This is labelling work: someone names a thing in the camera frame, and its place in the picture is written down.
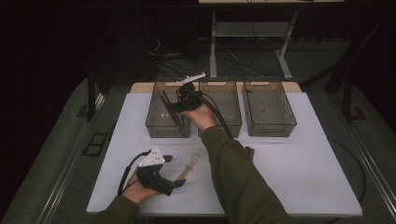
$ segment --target sleeve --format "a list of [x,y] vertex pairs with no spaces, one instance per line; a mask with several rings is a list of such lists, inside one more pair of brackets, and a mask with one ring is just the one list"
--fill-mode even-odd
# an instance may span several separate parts
[[210,127],[202,135],[213,184],[230,223],[293,223],[242,145]]
[[118,195],[106,210],[97,213],[89,223],[131,224],[138,211],[139,205]]

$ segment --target white table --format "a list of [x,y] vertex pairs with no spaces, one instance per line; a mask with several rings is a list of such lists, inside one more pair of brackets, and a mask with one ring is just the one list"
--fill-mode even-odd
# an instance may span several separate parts
[[[189,173],[182,188],[174,189],[171,196],[159,195],[147,200],[141,206],[139,215],[224,216],[212,184],[207,153],[197,129],[191,127],[190,138],[150,138],[145,126],[150,96],[150,93],[127,95],[87,212],[106,209],[117,195],[120,179],[129,162],[137,154],[158,146],[164,155],[174,156],[160,171],[169,180],[177,178],[193,153],[200,153],[201,160]],[[361,206],[306,94],[288,92],[288,98],[298,123],[290,137],[250,137],[239,95],[243,125],[237,140],[243,146],[256,149],[253,162],[291,216],[361,216]]]

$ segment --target beige utensil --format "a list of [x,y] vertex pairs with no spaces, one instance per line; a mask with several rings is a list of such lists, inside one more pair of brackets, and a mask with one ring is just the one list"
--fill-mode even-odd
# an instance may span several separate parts
[[194,153],[190,159],[190,164],[186,164],[186,169],[178,176],[177,180],[186,179],[187,174],[192,170],[192,166],[199,161],[200,157],[200,154]]

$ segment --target transparent gray bin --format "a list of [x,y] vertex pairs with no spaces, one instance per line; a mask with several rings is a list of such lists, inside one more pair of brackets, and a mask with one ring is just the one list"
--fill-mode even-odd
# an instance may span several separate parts
[[[199,91],[204,94],[204,98],[212,105],[212,100],[219,108],[219,112],[224,118],[231,134],[234,138],[239,136],[242,126],[241,111],[238,101],[238,92],[236,81],[232,77],[207,77],[200,78]],[[215,116],[216,126],[225,133],[224,127],[219,119]]]
[[297,125],[278,77],[245,77],[242,95],[248,135],[288,137]]
[[160,95],[165,91],[171,103],[177,102],[178,84],[181,78],[157,78],[151,95],[146,119],[146,127],[151,138],[189,138],[191,136],[190,119],[176,114],[181,125],[177,125],[163,104]]

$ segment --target dark background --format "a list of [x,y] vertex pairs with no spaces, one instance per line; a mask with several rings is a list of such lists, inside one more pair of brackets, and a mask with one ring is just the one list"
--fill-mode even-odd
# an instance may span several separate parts
[[[386,0],[356,0],[346,1],[346,7],[335,10],[303,10],[293,40],[350,39],[355,44],[343,59],[348,64],[363,37],[393,10],[392,5],[393,1]],[[210,11],[183,13],[181,17],[158,10],[149,14],[88,10],[75,8],[68,1],[0,1],[0,217],[7,211],[68,97],[90,70],[94,71],[100,91],[151,80],[154,75],[149,63],[155,62],[146,53],[150,35],[160,37],[169,48],[194,56],[196,37],[210,36]],[[232,10],[227,13],[219,15],[236,19]],[[276,20],[288,14],[279,14],[279,10],[272,14],[269,10],[265,15],[265,19]],[[390,96],[394,95],[396,84],[396,36],[392,32],[395,15],[390,13],[351,70],[346,73],[341,67],[338,71],[354,77],[354,83],[393,131],[396,102]],[[258,11],[245,18],[255,20],[260,16]]]

